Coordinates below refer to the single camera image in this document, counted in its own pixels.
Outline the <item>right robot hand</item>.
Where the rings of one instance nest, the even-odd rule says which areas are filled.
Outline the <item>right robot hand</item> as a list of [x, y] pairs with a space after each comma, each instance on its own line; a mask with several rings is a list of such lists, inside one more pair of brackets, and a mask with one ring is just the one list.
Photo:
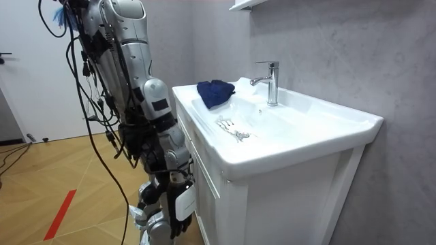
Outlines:
[[196, 209], [196, 186], [191, 181], [182, 184], [170, 183], [167, 188], [168, 213], [173, 240], [186, 232]]

